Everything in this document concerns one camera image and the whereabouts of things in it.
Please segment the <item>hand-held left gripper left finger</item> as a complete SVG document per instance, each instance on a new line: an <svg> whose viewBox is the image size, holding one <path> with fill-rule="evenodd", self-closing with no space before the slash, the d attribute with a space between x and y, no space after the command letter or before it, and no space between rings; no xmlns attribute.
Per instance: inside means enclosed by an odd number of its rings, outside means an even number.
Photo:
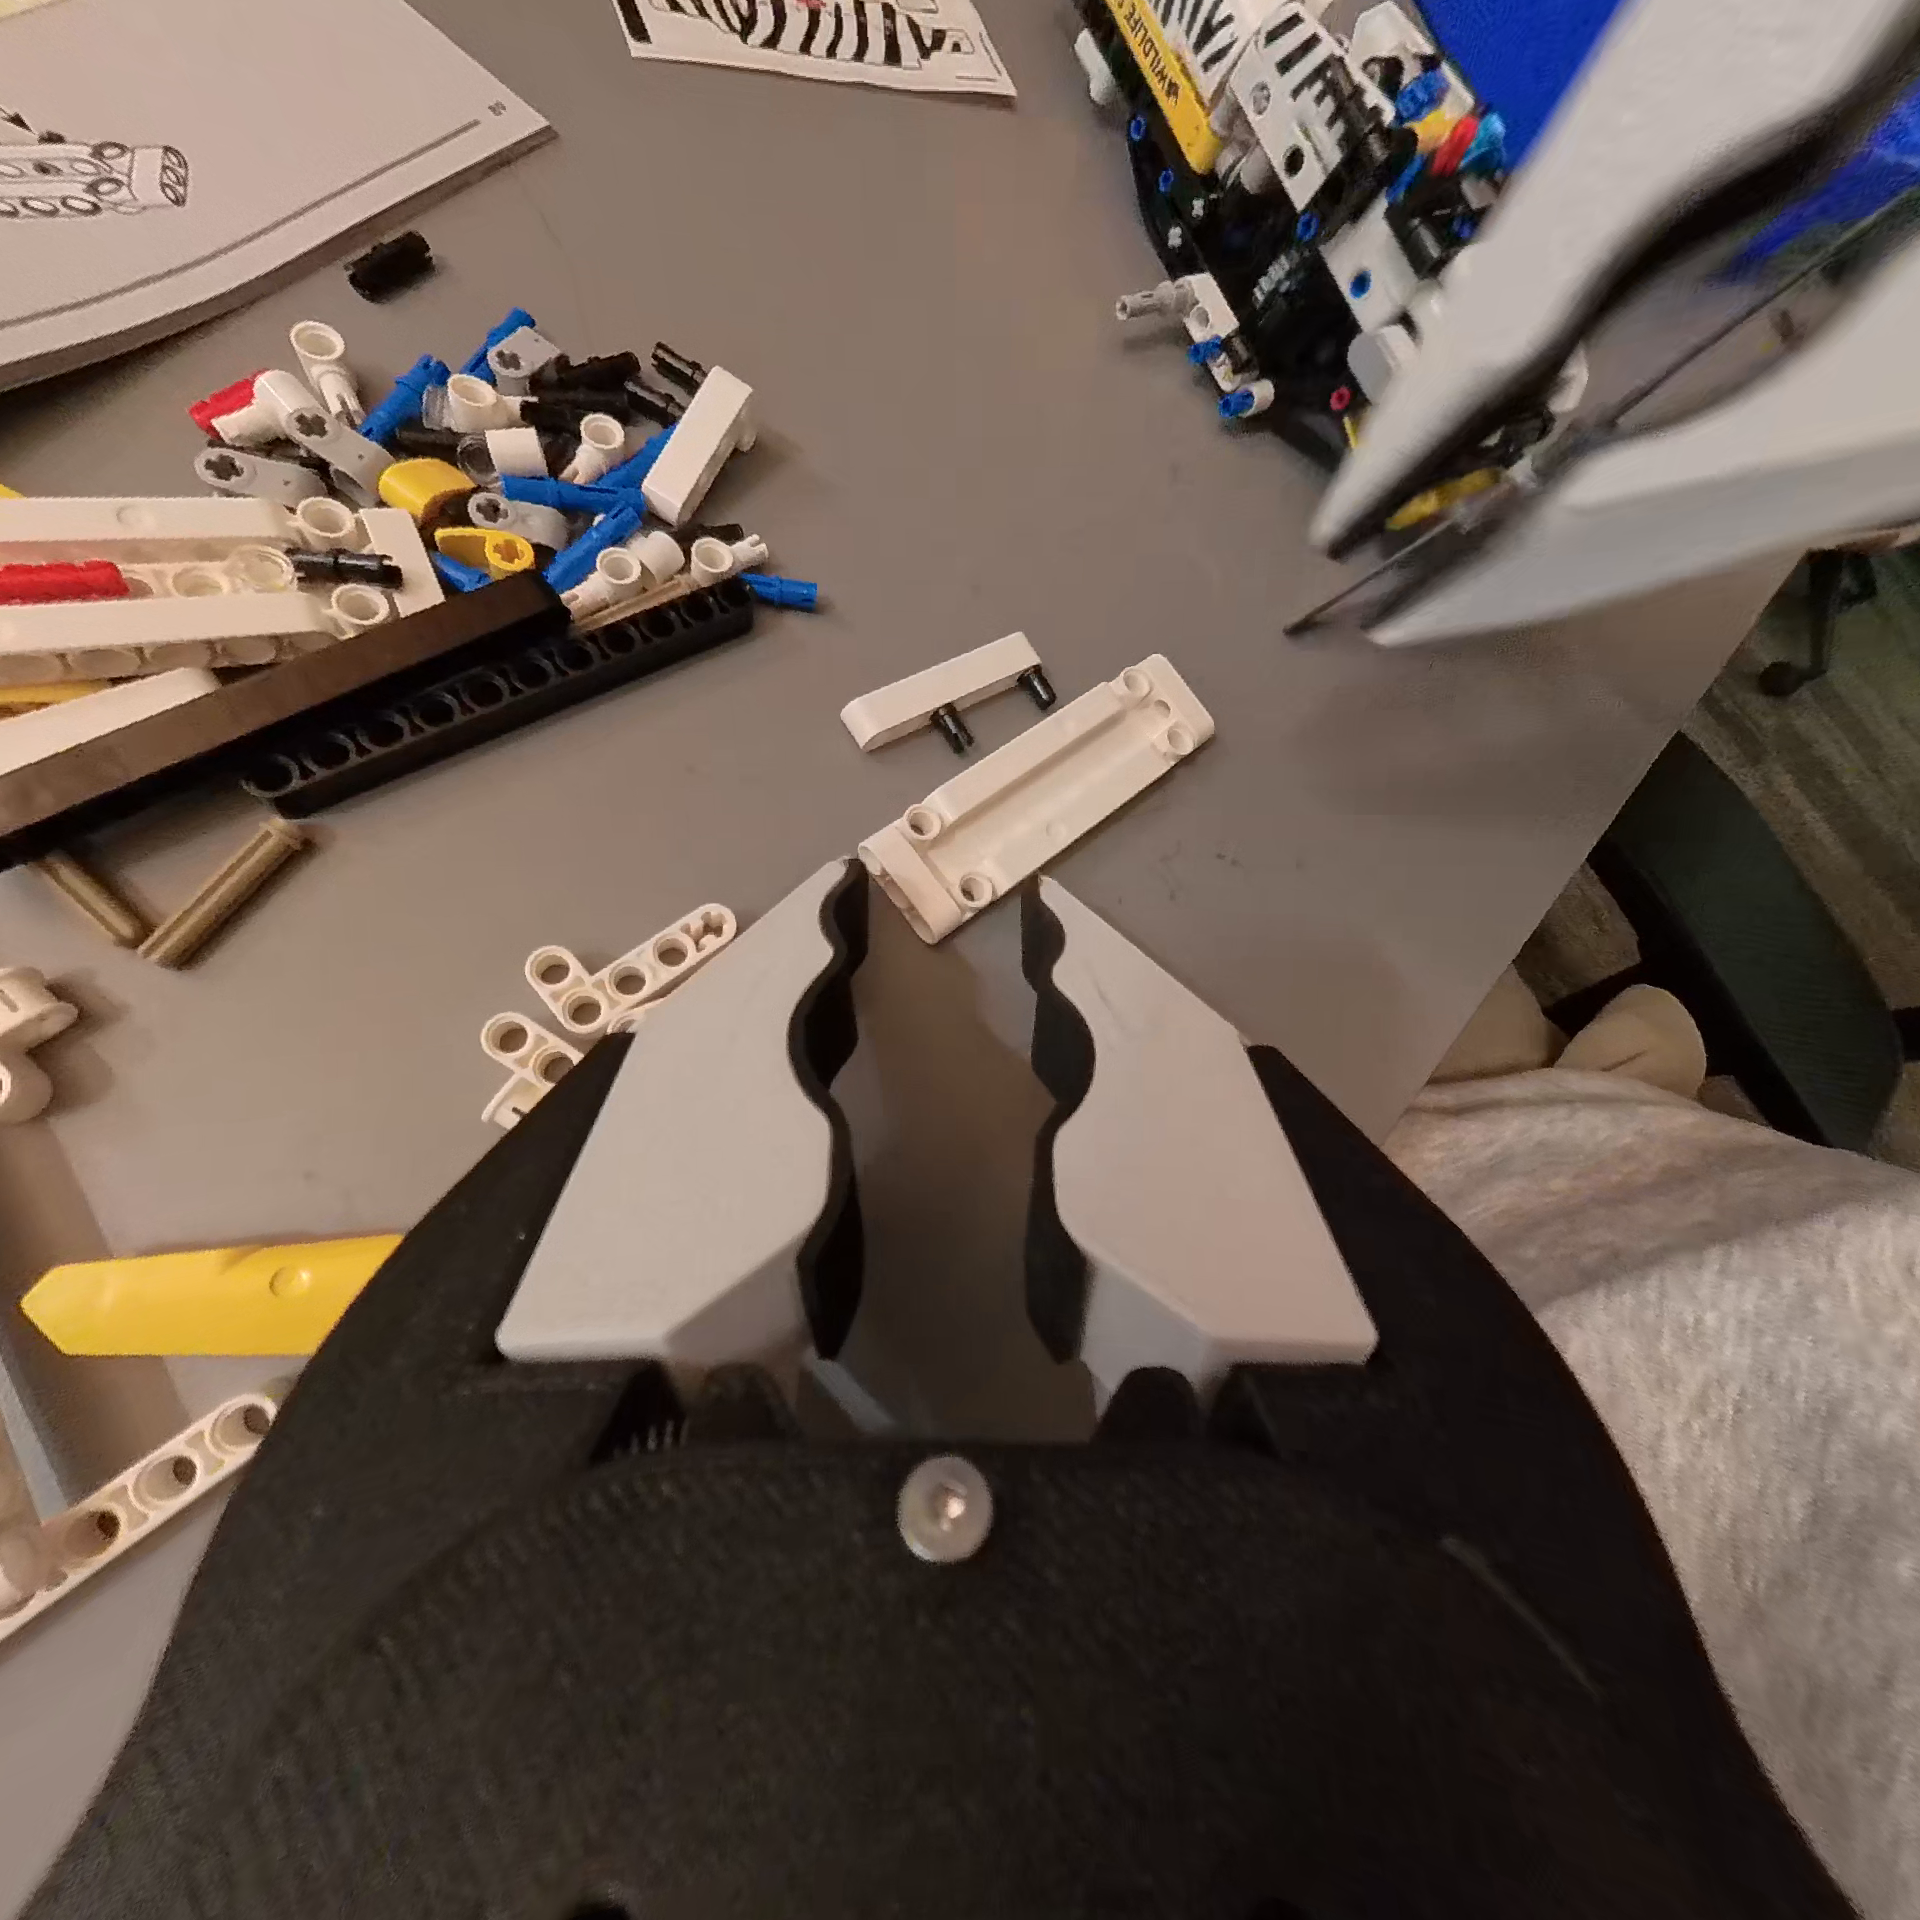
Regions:
<svg viewBox="0 0 1920 1920"><path fill-rule="evenodd" d="M833 1082L868 922L865 868L835 859L638 1025L498 1325L505 1358L696 1382L843 1354L865 1236Z"/></svg>

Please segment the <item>white lego connector piece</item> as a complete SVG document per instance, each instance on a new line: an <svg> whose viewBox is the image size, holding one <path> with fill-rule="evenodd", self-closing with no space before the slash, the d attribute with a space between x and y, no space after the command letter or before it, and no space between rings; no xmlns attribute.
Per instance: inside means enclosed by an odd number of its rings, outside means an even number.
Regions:
<svg viewBox="0 0 1920 1920"><path fill-rule="evenodd" d="M78 1008L34 967L2 967L2 1123L32 1122L53 1101L38 1047L70 1031Z"/></svg>

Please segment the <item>zebra striped sticker sheet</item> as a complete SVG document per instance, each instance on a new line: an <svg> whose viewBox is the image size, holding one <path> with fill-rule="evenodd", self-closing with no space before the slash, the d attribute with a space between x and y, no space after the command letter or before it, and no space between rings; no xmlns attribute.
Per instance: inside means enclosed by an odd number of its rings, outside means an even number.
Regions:
<svg viewBox="0 0 1920 1920"><path fill-rule="evenodd" d="M969 3L613 3L613 11L634 59L1018 97Z"/></svg>

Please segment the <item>long white lego beam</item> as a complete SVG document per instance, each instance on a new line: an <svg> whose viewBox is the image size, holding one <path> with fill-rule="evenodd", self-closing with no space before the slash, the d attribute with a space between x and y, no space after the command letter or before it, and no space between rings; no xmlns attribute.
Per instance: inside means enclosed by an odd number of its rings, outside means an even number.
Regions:
<svg viewBox="0 0 1920 1920"><path fill-rule="evenodd" d="M262 1450L296 1385L279 1373L204 1413L78 1503L5 1522L2 1639L224 1490Z"/></svg>

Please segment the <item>zebra striped lego vehicle model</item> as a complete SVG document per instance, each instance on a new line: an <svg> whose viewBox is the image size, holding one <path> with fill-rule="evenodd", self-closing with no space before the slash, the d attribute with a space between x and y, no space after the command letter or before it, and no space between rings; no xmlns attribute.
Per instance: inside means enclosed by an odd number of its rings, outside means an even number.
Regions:
<svg viewBox="0 0 1920 1920"><path fill-rule="evenodd" d="M1507 188L1501 112L1409 4L1081 3L1158 280L1120 324L1176 339L1234 431L1330 471L1419 355Z"/></svg>

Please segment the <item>blue plastic bin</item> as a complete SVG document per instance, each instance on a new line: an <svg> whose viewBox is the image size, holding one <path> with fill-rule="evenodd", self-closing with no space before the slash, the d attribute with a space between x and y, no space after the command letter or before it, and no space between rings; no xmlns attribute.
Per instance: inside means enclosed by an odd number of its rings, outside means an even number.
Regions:
<svg viewBox="0 0 1920 1920"><path fill-rule="evenodd" d="M1475 100L1501 116L1516 174L1620 3L1419 3L1419 11Z"/></svg>

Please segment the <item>grey instruction booklet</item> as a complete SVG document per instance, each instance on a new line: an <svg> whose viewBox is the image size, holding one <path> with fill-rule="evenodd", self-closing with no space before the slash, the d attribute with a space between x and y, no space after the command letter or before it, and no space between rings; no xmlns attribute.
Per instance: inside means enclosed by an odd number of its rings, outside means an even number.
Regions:
<svg viewBox="0 0 1920 1920"><path fill-rule="evenodd" d="M400 3L5 4L2 391L219 317L554 139Z"/></svg>

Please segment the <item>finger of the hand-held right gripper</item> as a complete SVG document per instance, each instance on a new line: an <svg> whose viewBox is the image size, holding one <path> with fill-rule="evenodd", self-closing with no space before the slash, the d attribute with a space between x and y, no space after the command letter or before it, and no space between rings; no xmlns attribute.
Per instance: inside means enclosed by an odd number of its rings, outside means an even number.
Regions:
<svg viewBox="0 0 1920 1920"><path fill-rule="evenodd" d="M1627 4L1452 265L1317 508L1341 557L1541 391L1613 303L1844 156L1915 78L1915 4Z"/></svg>
<svg viewBox="0 0 1920 1920"><path fill-rule="evenodd" d="M1915 447L1915 352L1807 350L1740 402L1575 462L1367 634L1397 647L1539 627L1914 523Z"/></svg>

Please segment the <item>white lego beam black pins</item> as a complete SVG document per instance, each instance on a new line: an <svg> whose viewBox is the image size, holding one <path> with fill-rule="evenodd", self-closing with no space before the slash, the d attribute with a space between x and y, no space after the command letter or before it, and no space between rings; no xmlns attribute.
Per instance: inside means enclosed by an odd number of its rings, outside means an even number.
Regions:
<svg viewBox="0 0 1920 1920"><path fill-rule="evenodd" d="M859 693L843 707L840 719L865 753L932 730L954 753L968 757L975 749L975 734L965 721L965 710L1012 690L1025 691L1042 712L1057 706L1044 661L1020 632Z"/></svg>

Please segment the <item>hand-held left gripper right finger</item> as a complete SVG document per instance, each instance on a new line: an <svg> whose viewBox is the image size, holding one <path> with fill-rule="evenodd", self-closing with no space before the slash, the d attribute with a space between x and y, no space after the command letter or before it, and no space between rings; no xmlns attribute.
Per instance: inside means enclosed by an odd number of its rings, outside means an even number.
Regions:
<svg viewBox="0 0 1920 1920"><path fill-rule="evenodd" d="M1105 1410L1140 1371L1207 1404L1241 1365L1361 1365L1377 1325L1246 1038L1060 882L1020 898L1051 1107L1028 1317Z"/></svg>

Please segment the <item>white lego panel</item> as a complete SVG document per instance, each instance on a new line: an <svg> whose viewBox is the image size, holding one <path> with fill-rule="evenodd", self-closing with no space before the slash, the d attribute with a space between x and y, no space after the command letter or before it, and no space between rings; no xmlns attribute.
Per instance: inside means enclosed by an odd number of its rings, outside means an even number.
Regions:
<svg viewBox="0 0 1920 1920"><path fill-rule="evenodd" d="M1152 654L1036 719L859 843L931 945L1036 877L1213 739L1215 719Z"/></svg>

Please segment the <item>pile of small lego pieces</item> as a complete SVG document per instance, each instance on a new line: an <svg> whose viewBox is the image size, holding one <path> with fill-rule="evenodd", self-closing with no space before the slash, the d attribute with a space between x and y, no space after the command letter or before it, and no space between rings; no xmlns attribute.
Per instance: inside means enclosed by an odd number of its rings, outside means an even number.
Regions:
<svg viewBox="0 0 1920 1920"><path fill-rule="evenodd" d="M192 410L201 495L5 492L6 728L92 737L517 579L587 632L690 588L820 606L763 538L699 521L756 444L733 373L663 341L565 353L511 310L363 404L337 328L290 344L300 369Z"/></svg>

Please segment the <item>yellow lego panel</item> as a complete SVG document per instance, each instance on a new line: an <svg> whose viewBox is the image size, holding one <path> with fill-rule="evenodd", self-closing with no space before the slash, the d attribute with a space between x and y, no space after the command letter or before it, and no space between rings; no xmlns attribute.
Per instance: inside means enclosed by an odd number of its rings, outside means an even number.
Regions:
<svg viewBox="0 0 1920 1920"><path fill-rule="evenodd" d="M67 1355L306 1358L399 1247L350 1236L65 1262L20 1311Z"/></svg>

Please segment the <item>black office chair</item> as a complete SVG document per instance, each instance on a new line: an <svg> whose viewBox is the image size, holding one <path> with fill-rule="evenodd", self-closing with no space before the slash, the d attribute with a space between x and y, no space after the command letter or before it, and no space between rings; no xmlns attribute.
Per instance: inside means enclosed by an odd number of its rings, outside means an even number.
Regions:
<svg viewBox="0 0 1920 1920"><path fill-rule="evenodd" d="M1613 979L1680 996L1709 1068L1776 1131L1866 1152L1915 1061L1892 1007L1763 813L1678 734L1596 839L1586 870L1632 928Z"/></svg>

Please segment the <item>long black lego beam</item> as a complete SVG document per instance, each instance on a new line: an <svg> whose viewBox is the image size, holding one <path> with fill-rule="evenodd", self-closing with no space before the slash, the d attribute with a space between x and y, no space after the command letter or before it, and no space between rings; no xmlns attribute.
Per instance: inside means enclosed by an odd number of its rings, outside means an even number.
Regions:
<svg viewBox="0 0 1920 1920"><path fill-rule="evenodd" d="M732 579L681 590L591 629L495 646L477 663L405 693L363 697L269 737L244 790L283 818L312 818L477 746L699 658L755 632L759 601Z"/></svg>

